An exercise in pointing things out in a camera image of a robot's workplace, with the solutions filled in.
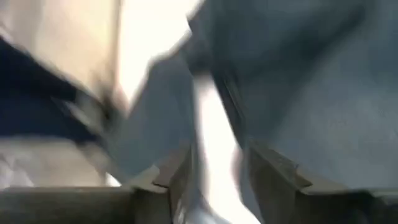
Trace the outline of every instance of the dark blue fabric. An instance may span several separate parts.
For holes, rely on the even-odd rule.
[[[63,105],[75,102],[79,92],[0,39],[0,138],[94,140],[96,137]]]

